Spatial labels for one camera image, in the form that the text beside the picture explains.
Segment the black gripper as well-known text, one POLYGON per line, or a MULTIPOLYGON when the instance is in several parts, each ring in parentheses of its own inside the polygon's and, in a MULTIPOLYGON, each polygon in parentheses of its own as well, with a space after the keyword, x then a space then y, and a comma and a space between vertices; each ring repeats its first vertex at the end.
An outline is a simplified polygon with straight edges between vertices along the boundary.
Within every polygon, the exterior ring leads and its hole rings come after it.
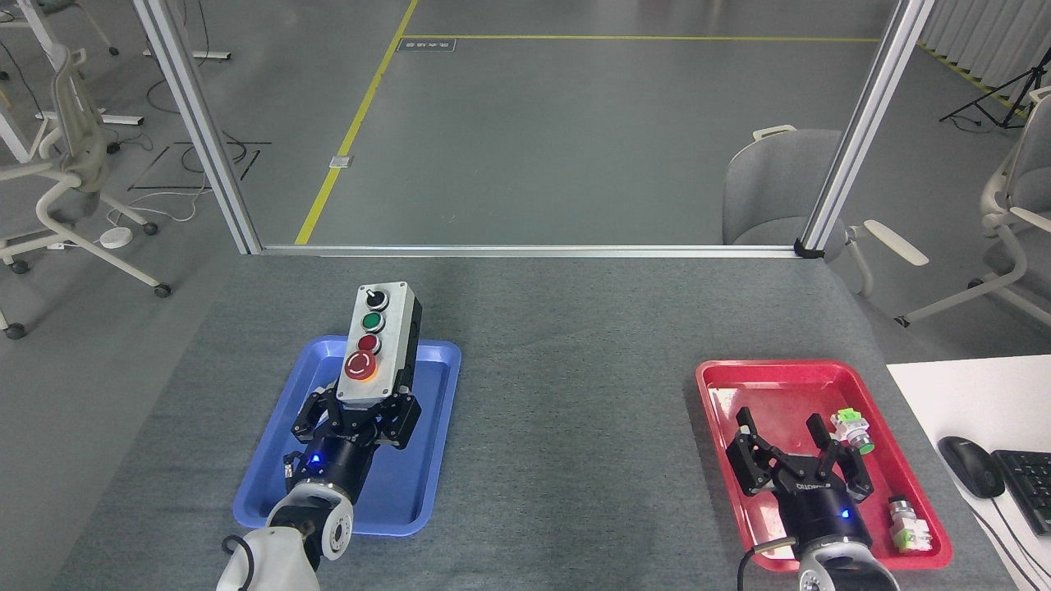
POLYGON ((807 428, 819 449, 817 478, 796 478, 796 467, 788 455, 759 436, 750 408, 742 406, 736 421, 738 430, 726 445, 726 458, 745 495, 757 495, 772 486, 772 475, 778 469, 789 472, 774 478, 774 498, 785 534, 796 541, 792 546, 796 561, 803 561, 815 547, 830 543, 872 545, 856 504, 872 493, 864 461, 856 448, 833 439, 819 413, 807 419, 807 428), (844 480, 833 473, 833 465, 840 468, 844 480))
POLYGON ((339 401, 337 389, 320 387, 308 394, 292 425, 292 434, 305 444, 305 450, 284 457, 287 493, 301 480, 310 480, 334 486, 349 501, 358 501, 376 449, 408 447, 421 413, 420 403, 406 387, 371 409, 374 430, 348 435, 348 408, 339 401), (298 460, 294 466, 293 457, 298 460))

